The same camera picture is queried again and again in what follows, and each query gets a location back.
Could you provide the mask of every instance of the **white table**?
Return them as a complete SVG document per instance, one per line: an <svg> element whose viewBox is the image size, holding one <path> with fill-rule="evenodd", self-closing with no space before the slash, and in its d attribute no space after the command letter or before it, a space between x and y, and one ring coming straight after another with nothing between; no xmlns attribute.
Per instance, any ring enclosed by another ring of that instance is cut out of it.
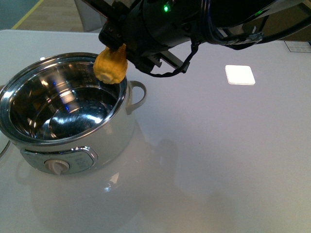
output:
<svg viewBox="0 0 311 233"><path fill-rule="evenodd" d="M1 83L40 57L104 49L92 33L8 30L0 44ZM256 84L230 85L225 65L250 66ZM1 233L311 232L310 53L203 44L186 74L127 77L148 97L108 166L58 177L13 145L0 159Z"/></svg>

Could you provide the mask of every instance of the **green indicator light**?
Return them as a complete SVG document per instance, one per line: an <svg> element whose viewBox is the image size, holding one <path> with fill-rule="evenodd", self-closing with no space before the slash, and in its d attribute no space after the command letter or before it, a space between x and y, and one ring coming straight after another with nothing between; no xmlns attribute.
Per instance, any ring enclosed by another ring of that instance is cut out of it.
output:
<svg viewBox="0 0 311 233"><path fill-rule="evenodd" d="M169 5L164 5L164 7L163 7L163 9L164 9L164 11L165 12L169 12L169 11L171 11L171 8L170 8L170 6Z"/></svg>
<svg viewBox="0 0 311 233"><path fill-rule="evenodd" d="M255 16L261 15L262 12L263 12L263 11L258 11L258 12L255 14Z"/></svg>

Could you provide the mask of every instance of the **yellow corn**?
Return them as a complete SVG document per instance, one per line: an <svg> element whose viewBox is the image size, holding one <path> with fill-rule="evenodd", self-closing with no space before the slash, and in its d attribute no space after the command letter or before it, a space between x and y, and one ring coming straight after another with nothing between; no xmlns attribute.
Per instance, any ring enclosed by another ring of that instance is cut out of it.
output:
<svg viewBox="0 0 311 233"><path fill-rule="evenodd" d="M94 62L94 73L103 83L120 83L126 75L126 45L123 44L117 51L112 51L108 47L102 51Z"/></svg>

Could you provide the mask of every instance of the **cooking pot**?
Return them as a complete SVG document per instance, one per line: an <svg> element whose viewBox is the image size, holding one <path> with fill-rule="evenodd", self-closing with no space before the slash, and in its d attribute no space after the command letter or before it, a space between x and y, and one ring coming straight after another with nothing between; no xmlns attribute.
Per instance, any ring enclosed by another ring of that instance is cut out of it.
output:
<svg viewBox="0 0 311 233"><path fill-rule="evenodd" d="M97 54L66 53L23 69L0 92L0 130L34 168L53 174L97 169L127 146L132 113L146 99L137 81L104 84ZM133 87L144 95L132 103Z"/></svg>

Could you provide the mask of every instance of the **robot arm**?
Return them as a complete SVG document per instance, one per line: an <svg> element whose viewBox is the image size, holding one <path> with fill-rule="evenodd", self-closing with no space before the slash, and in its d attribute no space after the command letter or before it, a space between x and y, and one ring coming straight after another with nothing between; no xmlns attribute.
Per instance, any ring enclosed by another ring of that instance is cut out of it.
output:
<svg viewBox="0 0 311 233"><path fill-rule="evenodd" d="M113 50L126 44L127 59L154 77L186 72L200 44L208 42L236 50L281 39L311 24L311 17L287 31L264 37L262 32L236 33L234 28L259 17L300 4L303 0L135 0L130 7L120 1L83 0L108 20L99 40ZM180 61L168 50L191 41L191 54ZM172 73L152 74L161 60Z"/></svg>

